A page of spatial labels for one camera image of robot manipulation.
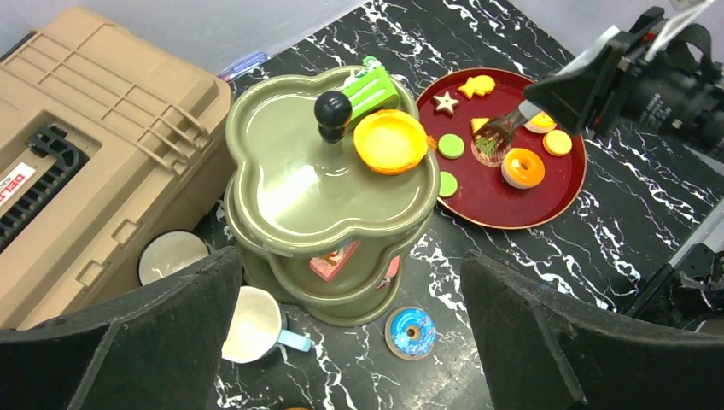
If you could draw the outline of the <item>blue frosted donut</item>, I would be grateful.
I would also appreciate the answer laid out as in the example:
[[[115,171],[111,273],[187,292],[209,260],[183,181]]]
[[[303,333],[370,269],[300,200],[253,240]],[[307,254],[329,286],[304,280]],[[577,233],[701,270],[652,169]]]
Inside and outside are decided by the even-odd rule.
[[[434,349],[437,330],[428,312],[419,307],[400,307],[388,317],[385,343],[402,360],[421,360]]]

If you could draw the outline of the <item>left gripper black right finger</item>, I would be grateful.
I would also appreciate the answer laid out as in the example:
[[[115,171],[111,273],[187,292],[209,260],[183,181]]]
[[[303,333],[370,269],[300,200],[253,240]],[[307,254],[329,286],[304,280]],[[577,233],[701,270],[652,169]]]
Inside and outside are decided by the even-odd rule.
[[[565,295],[469,251],[461,290],[497,409],[720,409],[723,339]]]

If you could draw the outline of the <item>green three-tier serving stand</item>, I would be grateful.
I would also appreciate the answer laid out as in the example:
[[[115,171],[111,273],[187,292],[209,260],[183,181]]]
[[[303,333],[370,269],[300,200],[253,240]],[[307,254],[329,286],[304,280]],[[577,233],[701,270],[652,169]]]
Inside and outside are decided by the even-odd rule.
[[[265,79],[237,98],[225,124],[237,166],[225,216],[249,283],[340,327],[367,325],[393,305],[401,275],[377,286],[424,234],[441,183],[431,149],[412,170],[388,176],[359,158],[349,122],[336,124],[337,142],[320,135],[318,97],[359,70]],[[309,268],[311,258],[351,241],[360,245],[330,282]]]

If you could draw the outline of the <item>pink sprinkled cake slice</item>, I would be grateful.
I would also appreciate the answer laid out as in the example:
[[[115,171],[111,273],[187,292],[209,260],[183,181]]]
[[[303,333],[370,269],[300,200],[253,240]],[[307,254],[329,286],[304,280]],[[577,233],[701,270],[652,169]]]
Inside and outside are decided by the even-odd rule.
[[[391,284],[393,278],[397,275],[400,266],[400,256],[395,256],[389,263],[387,271],[382,278],[382,281],[377,286],[377,289],[384,288]]]

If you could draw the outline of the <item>orange glazed donut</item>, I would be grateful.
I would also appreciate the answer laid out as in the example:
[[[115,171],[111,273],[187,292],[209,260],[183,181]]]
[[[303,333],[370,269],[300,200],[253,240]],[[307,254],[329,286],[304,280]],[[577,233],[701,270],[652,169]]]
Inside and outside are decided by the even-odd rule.
[[[534,188],[544,180],[546,166],[532,150],[513,148],[505,154],[501,172],[508,185],[525,190]]]

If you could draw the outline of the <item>red round lacquer tray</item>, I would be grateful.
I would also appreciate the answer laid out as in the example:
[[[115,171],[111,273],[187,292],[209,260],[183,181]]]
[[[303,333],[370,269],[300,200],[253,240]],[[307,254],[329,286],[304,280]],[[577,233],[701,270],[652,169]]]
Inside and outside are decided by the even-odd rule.
[[[469,100],[458,87],[477,75],[492,77],[496,86],[490,94]],[[439,202],[479,226],[513,230],[545,224],[563,213],[583,187],[587,152],[579,135],[573,136],[569,154],[556,157],[544,149],[542,135],[524,128],[518,130],[513,147],[532,150],[546,166],[544,180],[531,189],[510,186],[498,167],[484,165],[475,157],[470,120],[507,113],[523,100],[523,89],[532,82],[528,77],[503,69],[469,68],[438,78],[417,97],[419,120],[430,136],[439,139],[446,133],[454,133],[465,141],[465,152],[460,158],[449,160],[440,154],[436,156],[440,170],[452,173],[458,180],[455,195],[441,198]],[[435,112],[433,96],[446,91],[460,101],[453,116]]]

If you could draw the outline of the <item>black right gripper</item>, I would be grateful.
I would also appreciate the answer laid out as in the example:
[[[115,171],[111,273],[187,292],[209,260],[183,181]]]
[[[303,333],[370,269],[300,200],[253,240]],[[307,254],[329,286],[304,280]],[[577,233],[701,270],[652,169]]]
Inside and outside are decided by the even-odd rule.
[[[523,90],[523,118],[544,112],[565,131],[600,136],[619,120],[678,138],[723,160],[723,64],[696,19],[705,5],[660,8],[629,31],[611,26],[554,74]]]

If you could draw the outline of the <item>white plastic tongs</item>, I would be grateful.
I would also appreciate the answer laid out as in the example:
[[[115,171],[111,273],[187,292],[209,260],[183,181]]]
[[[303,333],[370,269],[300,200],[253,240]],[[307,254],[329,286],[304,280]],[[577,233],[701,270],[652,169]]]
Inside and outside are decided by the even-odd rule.
[[[509,147],[517,130],[541,111],[537,105],[524,100],[510,113],[489,120],[474,133],[473,142],[482,154],[493,158]]]

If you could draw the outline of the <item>green cube sweet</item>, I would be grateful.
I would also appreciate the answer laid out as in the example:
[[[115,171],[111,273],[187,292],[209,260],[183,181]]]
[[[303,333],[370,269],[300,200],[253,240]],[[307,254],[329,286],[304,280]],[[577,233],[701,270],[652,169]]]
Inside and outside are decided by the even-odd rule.
[[[350,126],[377,110],[397,108],[400,104],[400,93],[383,64],[375,56],[365,57],[362,63],[363,67],[348,77],[342,87],[353,108]]]

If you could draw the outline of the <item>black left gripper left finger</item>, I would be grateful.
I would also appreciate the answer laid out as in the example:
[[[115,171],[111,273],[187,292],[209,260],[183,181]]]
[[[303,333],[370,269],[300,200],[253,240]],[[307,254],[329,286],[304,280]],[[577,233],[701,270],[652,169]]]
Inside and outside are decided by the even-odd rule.
[[[241,283],[226,247],[108,302],[2,330],[2,408],[203,409]]]

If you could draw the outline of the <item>red layered cake square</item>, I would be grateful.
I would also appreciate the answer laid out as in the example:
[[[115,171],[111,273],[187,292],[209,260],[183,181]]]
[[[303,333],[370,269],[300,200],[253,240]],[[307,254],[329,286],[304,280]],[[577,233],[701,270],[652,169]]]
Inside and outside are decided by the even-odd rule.
[[[360,241],[351,241],[339,249],[324,255],[315,256],[309,261],[309,268],[321,279],[330,282],[356,251]]]

